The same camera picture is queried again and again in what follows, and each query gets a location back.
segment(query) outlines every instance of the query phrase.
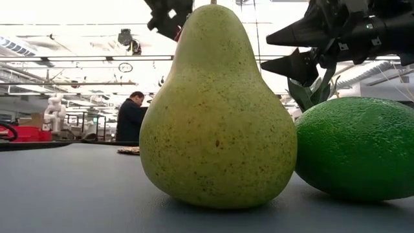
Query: white robot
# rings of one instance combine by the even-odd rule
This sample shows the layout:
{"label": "white robot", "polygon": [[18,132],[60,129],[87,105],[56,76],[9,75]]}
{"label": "white robot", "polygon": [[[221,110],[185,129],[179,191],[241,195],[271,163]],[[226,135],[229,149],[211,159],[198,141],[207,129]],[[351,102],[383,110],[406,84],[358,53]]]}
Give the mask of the white robot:
{"label": "white robot", "polygon": [[47,102],[48,106],[43,116],[44,125],[43,130],[52,130],[52,133],[60,132],[60,122],[65,119],[66,107],[61,105],[63,94],[55,94],[51,96]]}

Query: red container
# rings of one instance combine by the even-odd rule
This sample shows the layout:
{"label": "red container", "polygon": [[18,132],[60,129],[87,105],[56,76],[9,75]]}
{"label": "red container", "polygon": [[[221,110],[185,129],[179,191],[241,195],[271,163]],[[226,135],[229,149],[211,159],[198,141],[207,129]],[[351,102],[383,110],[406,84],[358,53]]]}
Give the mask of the red container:
{"label": "red container", "polygon": [[[12,142],[39,142],[40,129],[35,126],[12,126],[17,131],[17,139]],[[13,133],[9,130],[8,136],[12,137]]]}
{"label": "red container", "polygon": [[40,131],[39,137],[41,142],[51,142],[52,141],[52,132],[50,131]]}

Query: ceiling light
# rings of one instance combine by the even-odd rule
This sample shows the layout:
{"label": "ceiling light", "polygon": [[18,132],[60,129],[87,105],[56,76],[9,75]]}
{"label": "ceiling light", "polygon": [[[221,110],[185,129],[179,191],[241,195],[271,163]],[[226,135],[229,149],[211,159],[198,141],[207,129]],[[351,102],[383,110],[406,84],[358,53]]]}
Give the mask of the ceiling light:
{"label": "ceiling light", "polygon": [[0,61],[41,61],[41,58],[31,58],[31,57],[0,57]]}
{"label": "ceiling light", "polygon": [[92,104],[88,101],[83,101],[83,100],[71,100],[71,102],[73,104],[78,104],[78,105],[82,105],[82,106],[95,106],[95,104]]}
{"label": "ceiling light", "polygon": [[66,108],[67,113],[86,113],[86,109],[72,109],[72,108]]}
{"label": "ceiling light", "polygon": [[377,56],[375,60],[399,60],[398,56]]}
{"label": "ceiling light", "polygon": [[106,57],[77,56],[77,57],[48,57],[49,61],[105,61]]}
{"label": "ceiling light", "polygon": [[18,96],[21,96],[21,95],[41,95],[40,93],[7,93],[7,94],[9,94],[9,95],[18,95]]}
{"label": "ceiling light", "polygon": [[30,91],[37,91],[37,92],[50,92],[48,89],[37,86],[37,85],[17,85],[16,87],[20,87]]}
{"label": "ceiling light", "polygon": [[73,113],[68,113],[67,114],[67,116],[73,116],[73,115],[83,115],[83,114],[85,114],[85,115],[87,115],[87,113],[85,113],[85,112],[73,112]]}
{"label": "ceiling light", "polygon": [[102,96],[102,95],[111,95],[112,93],[80,93],[83,96]]}
{"label": "ceiling light", "polygon": [[94,109],[114,109],[115,107],[93,107]]}
{"label": "ceiling light", "polygon": [[47,94],[47,95],[62,94],[63,96],[69,96],[69,95],[74,96],[74,95],[78,95],[78,93],[44,93],[44,94]]}
{"label": "ceiling light", "polygon": [[172,61],[174,56],[114,56],[114,61]]}

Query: fake fruit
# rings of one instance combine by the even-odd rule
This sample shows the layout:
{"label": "fake fruit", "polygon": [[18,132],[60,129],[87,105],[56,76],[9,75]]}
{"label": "fake fruit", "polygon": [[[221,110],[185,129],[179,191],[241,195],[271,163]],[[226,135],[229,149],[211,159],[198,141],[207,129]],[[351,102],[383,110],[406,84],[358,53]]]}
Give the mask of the fake fruit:
{"label": "fake fruit", "polygon": [[253,207],[286,187],[296,150],[293,121],[263,81],[239,18],[220,5],[196,9],[142,123],[149,180],[193,205]]}
{"label": "fake fruit", "polygon": [[414,195],[414,109],[376,98],[318,104],[296,121],[296,173],[353,201]]}

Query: dark jacket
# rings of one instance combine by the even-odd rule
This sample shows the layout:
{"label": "dark jacket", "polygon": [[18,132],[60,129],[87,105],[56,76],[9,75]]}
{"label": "dark jacket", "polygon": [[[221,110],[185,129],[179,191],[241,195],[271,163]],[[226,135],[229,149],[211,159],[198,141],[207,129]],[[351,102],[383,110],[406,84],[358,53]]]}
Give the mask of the dark jacket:
{"label": "dark jacket", "polygon": [[127,99],[119,109],[116,125],[117,142],[139,142],[145,111],[134,101]]}

